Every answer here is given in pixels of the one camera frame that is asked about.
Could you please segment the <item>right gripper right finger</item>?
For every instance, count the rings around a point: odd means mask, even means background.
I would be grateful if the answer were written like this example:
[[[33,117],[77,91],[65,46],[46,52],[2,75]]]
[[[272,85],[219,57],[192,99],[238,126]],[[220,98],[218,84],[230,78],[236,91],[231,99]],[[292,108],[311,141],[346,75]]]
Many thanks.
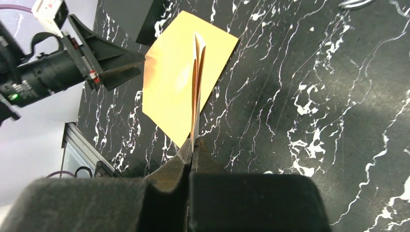
[[[328,232],[314,182],[299,174],[230,174],[197,168],[190,175],[193,232]]]

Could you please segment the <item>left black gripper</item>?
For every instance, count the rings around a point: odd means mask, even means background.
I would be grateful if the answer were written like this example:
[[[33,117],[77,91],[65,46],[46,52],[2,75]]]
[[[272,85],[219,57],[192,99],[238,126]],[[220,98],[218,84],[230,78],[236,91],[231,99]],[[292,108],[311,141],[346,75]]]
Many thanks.
[[[62,39],[49,32],[36,34],[32,51],[50,37],[56,38],[59,48],[50,54],[40,53],[36,61],[18,68],[22,82],[16,84],[16,102],[38,102],[83,81],[92,89],[101,85],[110,91],[142,73],[145,55],[107,41],[74,14],[68,15],[68,21],[82,45],[69,34]]]

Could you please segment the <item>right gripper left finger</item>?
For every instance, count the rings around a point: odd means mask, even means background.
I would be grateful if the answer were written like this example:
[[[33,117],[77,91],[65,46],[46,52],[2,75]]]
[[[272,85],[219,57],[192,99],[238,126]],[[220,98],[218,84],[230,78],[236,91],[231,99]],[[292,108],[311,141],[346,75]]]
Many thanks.
[[[192,140],[144,178],[41,178],[2,222],[3,232],[185,232]]]

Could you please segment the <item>orange envelope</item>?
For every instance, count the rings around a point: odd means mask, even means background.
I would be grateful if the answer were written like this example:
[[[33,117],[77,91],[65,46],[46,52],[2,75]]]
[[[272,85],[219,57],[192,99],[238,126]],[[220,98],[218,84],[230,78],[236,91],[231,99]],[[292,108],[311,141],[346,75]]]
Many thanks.
[[[177,145],[191,131],[193,35],[205,44],[200,110],[230,58],[238,38],[182,11],[146,54],[142,110]]]

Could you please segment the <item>tan letter paper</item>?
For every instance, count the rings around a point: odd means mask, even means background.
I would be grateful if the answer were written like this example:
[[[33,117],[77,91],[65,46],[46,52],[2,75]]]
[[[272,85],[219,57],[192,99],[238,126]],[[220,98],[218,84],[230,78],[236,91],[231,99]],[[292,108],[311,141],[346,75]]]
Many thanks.
[[[205,61],[206,44],[202,36],[195,32],[193,35],[193,67],[191,85],[191,151],[194,151],[195,141],[199,136],[199,115],[201,101],[201,82]]]

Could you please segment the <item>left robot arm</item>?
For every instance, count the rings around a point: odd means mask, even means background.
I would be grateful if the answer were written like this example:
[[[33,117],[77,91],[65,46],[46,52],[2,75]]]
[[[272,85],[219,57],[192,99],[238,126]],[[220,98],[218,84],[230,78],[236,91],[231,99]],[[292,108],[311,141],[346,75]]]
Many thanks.
[[[113,90],[137,77],[145,62],[142,53],[109,42],[89,30],[75,15],[68,20],[77,38],[57,37],[58,49],[50,54],[24,54],[8,29],[0,28],[0,119],[19,119],[20,108],[86,83],[91,89]]]

